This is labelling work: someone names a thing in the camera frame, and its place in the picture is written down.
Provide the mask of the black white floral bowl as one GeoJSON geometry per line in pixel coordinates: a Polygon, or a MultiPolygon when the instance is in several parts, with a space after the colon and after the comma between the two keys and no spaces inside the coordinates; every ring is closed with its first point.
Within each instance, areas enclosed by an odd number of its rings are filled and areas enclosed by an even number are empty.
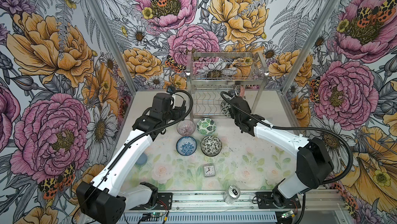
{"type": "Polygon", "coordinates": [[[235,85],[234,91],[237,96],[239,97],[245,97],[245,86],[244,85],[235,85]]]}

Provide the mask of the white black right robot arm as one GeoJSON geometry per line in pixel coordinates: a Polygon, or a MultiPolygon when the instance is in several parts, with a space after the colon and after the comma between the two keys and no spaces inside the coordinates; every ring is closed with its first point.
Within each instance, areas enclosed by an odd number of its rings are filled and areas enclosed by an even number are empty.
{"type": "Polygon", "coordinates": [[[242,97],[221,92],[221,97],[231,108],[228,110],[242,133],[263,139],[281,148],[296,160],[296,170],[278,183],[271,195],[271,202],[278,208],[286,207],[296,194],[303,194],[322,185],[334,170],[334,164],[318,138],[309,139],[291,133],[291,127],[277,127],[251,109],[242,97]]]}

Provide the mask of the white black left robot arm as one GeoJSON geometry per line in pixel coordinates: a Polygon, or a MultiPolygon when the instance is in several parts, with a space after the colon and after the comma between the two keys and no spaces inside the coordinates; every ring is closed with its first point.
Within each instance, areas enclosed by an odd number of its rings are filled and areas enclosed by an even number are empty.
{"type": "Polygon", "coordinates": [[[111,161],[89,183],[81,182],[77,187],[78,210],[93,222],[115,224],[126,210],[155,207],[159,201],[156,186],[142,182],[123,192],[122,185],[158,135],[184,120],[192,109],[192,95],[185,90],[170,86],[165,93],[157,93],[152,106],[136,119],[127,140],[111,161]]]}

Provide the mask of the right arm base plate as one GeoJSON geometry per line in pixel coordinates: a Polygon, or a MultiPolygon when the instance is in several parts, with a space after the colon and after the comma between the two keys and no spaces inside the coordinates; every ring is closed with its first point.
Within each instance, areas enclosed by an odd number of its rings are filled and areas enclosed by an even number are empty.
{"type": "Polygon", "coordinates": [[[285,198],[278,193],[259,191],[255,193],[254,198],[259,209],[301,208],[301,203],[297,195],[294,195],[292,198],[285,198]]]}

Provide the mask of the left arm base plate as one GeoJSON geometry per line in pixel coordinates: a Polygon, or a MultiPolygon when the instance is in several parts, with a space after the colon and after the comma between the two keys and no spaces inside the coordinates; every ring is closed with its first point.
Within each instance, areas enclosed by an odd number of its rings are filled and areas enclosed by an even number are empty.
{"type": "Polygon", "coordinates": [[[152,210],[170,210],[172,208],[173,193],[159,193],[157,202],[154,206],[138,205],[131,208],[130,211],[152,211],[152,210]]]}

